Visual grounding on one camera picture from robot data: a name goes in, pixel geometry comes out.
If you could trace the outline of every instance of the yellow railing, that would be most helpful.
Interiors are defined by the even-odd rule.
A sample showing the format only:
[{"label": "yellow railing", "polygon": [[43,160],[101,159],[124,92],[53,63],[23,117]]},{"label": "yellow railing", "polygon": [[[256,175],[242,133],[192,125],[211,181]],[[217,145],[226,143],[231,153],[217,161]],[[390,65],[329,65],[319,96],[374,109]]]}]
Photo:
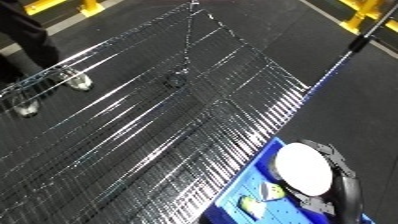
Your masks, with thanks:
[{"label": "yellow railing", "polygon": [[[104,10],[104,7],[102,7],[102,5],[97,2],[97,0],[81,0],[81,1],[82,5],[80,6],[79,10],[86,17],[93,16]],[[29,5],[26,5],[25,9],[29,15],[34,15],[44,10],[47,10],[53,6],[59,5],[63,2],[66,2],[66,0],[37,0]]]},{"label": "yellow railing", "polygon": [[[356,11],[355,15],[341,23],[347,30],[358,33],[361,23],[366,17],[378,19],[381,15],[380,8],[383,4],[387,4],[385,0],[340,0]],[[386,26],[395,32],[398,32],[398,22],[390,20]]]}]

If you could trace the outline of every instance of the metal pole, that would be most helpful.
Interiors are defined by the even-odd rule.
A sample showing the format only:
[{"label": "metal pole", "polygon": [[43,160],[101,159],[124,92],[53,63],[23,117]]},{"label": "metal pole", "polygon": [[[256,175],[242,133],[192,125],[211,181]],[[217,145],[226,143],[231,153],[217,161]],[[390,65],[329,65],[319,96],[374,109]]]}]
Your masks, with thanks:
[{"label": "metal pole", "polygon": [[373,39],[374,34],[380,30],[387,22],[391,19],[392,15],[398,9],[398,0],[394,2],[391,8],[384,13],[383,16],[368,29],[364,34],[359,35],[351,44],[348,49],[339,57],[339,59],[334,63],[334,65],[326,71],[323,77],[307,92],[303,99],[303,103],[307,102],[318,90],[321,88],[325,82],[327,82],[331,77],[336,75],[340,69],[347,64],[351,58],[358,52],[360,52],[369,42]]}]

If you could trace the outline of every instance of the sneaker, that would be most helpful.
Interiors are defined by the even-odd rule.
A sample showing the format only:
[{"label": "sneaker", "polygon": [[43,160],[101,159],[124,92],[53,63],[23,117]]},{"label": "sneaker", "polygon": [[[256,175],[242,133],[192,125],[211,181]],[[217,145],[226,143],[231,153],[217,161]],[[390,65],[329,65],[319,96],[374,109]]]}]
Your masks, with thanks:
[{"label": "sneaker", "polygon": [[93,81],[81,71],[70,67],[60,68],[58,79],[74,90],[89,91],[93,88]]},{"label": "sneaker", "polygon": [[39,101],[34,98],[34,94],[28,89],[17,90],[15,96],[11,98],[14,111],[21,117],[33,117],[39,112]]}]

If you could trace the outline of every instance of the floor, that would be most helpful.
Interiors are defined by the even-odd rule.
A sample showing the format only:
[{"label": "floor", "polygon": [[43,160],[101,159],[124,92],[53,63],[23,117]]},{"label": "floor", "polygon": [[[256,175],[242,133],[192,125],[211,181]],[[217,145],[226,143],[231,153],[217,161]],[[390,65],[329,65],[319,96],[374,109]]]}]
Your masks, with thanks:
[{"label": "floor", "polygon": [[[179,0],[123,1],[53,38],[63,54],[70,56],[180,3]],[[205,0],[202,3],[238,35],[307,85],[322,77],[354,39],[338,24],[300,1]],[[28,73],[38,71],[21,52],[10,58]],[[397,71],[396,58],[368,46],[277,134],[286,142],[307,138],[336,146],[361,178],[365,212],[376,223],[383,224],[398,222]],[[97,86],[111,80],[105,75],[92,78]],[[79,95],[73,93],[73,97],[77,99]],[[59,103],[52,109],[61,108]]]}]

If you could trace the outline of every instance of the wire rack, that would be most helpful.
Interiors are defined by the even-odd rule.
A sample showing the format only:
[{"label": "wire rack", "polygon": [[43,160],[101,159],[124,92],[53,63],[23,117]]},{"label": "wire rack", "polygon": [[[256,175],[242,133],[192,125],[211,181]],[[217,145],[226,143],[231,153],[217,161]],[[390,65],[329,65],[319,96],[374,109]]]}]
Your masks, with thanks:
[{"label": "wire rack", "polygon": [[[97,82],[52,83],[62,67]],[[22,119],[20,88],[42,102]],[[1,92],[1,223],[191,223],[306,87],[191,3]]]}]

